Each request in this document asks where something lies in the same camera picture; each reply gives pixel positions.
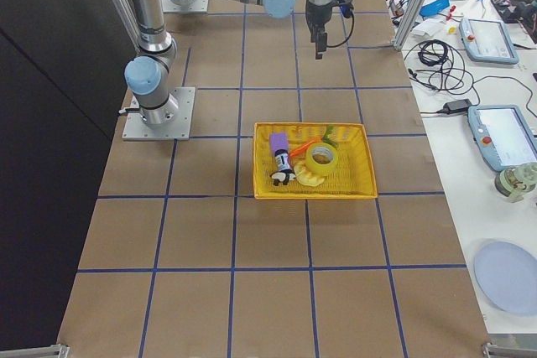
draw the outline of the yellow tape roll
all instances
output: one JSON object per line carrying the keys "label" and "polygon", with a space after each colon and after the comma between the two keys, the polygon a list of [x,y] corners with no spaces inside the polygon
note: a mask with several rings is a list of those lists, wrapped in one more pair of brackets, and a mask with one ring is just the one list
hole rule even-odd
{"label": "yellow tape roll", "polygon": [[321,176],[334,172],[338,159],[337,150],[327,143],[313,143],[305,152],[305,166]]}

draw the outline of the orange carrot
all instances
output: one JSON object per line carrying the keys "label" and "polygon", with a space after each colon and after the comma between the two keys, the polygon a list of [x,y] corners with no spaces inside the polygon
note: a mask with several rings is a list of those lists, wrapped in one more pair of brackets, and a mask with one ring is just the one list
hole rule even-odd
{"label": "orange carrot", "polygon": [[302,153],[305,153],[305,150],[308,149],[308,147],[311,145],[311,144],[314,144],[314,143],[322,143],[322,137],[321,136],[315,136],[313,137],[312,139],[310,139],[308,142],[300,145],[299,147],[295,148],[294,150],[292,150],[290,153],[289,153],[289,157],[290,158],[293,158],[293,157],[296,157],[297,155],[301,155]]}

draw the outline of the brown tiled table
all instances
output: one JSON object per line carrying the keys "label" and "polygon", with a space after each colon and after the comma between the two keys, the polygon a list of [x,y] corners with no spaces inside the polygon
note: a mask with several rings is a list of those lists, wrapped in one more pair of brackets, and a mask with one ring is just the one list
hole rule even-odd
{"label": "brown tiled table", "polygon": [[[168,16],[191,139],[117,124],[59,341],[73,357],[481,356],[487,334],[383,0],[314,60],[284,20]],[[339,15],[330,42],[344,36]],[[255,200],[255,122],[362,122],[377,200]]]}

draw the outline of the blue plate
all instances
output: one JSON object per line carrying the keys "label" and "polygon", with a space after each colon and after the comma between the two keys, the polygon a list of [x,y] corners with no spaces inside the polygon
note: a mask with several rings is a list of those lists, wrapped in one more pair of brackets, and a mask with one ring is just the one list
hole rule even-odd
{"label": "blue plate", "polygon": [[500,309],[512,314],[537,314],[537,260],[512,243],[484,246],[473,263],[481,290]]}

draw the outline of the black wall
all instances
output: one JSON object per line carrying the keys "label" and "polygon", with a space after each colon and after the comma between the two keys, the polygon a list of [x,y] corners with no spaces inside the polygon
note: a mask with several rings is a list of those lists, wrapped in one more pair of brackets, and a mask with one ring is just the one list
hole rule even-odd
{"label": "black wall", "polygon": [[56,342],[132,57],[111,0],[0,0],[0,350]]}

